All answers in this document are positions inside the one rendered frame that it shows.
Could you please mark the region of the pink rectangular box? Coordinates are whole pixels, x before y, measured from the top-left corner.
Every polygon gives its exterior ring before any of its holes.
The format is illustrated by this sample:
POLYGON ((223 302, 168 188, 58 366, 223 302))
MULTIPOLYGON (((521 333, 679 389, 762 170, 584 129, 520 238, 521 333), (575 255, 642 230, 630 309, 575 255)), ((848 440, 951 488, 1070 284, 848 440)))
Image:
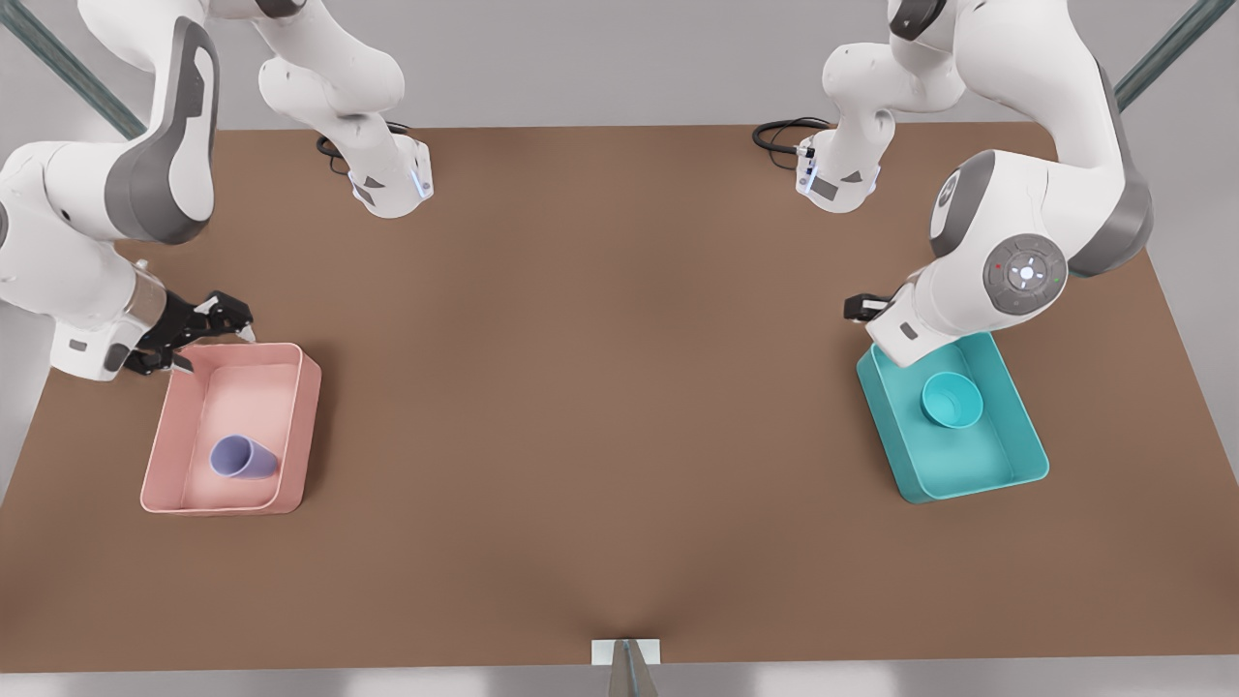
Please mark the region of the pink rectangular box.
POLYGON ((140 498, 147 513, 185 516, 291 513, 304 499, 322 370, 289 343, 190 345, 173 371, 140 498), (222 475, 211 454, 244 437, 273 467, 222 475))

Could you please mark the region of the lavender cup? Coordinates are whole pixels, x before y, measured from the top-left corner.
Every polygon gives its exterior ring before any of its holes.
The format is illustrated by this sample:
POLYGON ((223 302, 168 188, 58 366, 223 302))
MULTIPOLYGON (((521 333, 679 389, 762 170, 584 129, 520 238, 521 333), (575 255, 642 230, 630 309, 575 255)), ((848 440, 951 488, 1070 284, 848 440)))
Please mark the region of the lavender cup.
POLYGON ((222 437, 209 453, 211 469, 225 479, 266 479, 274 475, 278 465, 279 461, 273 451, 243 435, 222 437))

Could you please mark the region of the teal bowl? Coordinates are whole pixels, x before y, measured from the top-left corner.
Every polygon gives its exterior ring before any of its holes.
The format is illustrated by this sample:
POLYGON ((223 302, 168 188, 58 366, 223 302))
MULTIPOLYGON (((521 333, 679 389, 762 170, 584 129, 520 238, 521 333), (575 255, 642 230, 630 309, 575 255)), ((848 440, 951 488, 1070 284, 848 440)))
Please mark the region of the teal bowl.
POLYGON ((921 409, 932 423, 948 430, 966 430, 983 418, 985 402, 978 384, 957 371, 938 371, 926 379, 921 409))

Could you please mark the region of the teal rectangular box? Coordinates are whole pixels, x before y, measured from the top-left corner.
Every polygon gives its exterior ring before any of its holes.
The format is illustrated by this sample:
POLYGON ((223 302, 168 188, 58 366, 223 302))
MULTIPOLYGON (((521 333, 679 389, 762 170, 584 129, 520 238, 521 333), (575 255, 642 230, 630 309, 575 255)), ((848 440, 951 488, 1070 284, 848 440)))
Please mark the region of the teal rectangular box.
POLYGON ((871 345, 857 361, 895 485, 911 503, 942 501, 1043 479, 1044 447, 991 334, 963 337, 901 369, 871 345), (966 430, 929 422, 921 409, 926 379, 957 371, 978 384, 985 410, 966 430))

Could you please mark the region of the silver frame post with foot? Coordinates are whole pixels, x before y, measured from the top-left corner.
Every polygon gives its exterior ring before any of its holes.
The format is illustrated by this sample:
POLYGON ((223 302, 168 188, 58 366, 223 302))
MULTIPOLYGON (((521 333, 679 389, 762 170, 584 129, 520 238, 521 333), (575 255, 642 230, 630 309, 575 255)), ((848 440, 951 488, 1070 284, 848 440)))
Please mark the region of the silver frame post with foot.
POLYGON ((608 697, 659 697, 650 665, 662 664, 659 639, 596 639, 591 664, 610 667, 608 697))

